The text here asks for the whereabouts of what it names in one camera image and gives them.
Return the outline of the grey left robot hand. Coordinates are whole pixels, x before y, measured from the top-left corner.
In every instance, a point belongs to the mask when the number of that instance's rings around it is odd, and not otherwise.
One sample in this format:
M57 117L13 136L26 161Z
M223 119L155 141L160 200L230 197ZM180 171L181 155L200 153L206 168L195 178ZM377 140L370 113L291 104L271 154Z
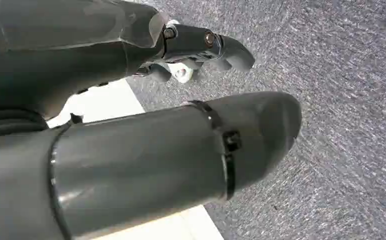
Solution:
M164 63L250 70L207 28L125 0L0 0L0 240L89 240L229 200L264 178L301 129L299 101L259 91L49 127L68 99Z

